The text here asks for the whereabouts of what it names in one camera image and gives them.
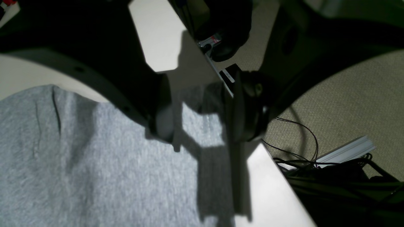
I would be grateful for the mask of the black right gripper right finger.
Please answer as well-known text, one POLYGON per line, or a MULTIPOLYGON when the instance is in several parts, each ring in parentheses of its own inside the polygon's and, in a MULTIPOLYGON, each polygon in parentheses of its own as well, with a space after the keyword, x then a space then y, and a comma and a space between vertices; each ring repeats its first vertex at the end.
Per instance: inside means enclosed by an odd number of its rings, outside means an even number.
POLYGON ((263 63, 236 74, 230 138, 261 138, 267 125, 318 83, 403 49, 402 0, 281 0, 263 63))

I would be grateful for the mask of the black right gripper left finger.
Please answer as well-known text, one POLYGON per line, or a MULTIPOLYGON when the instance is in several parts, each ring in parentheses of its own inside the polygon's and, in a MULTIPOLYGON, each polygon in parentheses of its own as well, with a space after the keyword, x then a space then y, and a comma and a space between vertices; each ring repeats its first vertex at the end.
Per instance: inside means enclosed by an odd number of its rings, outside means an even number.
POLYGON ((168 76, 146 63, 130 0, 19 0, 1 53, 65 73, 104 96, 160 141, 174 136, 168 76))

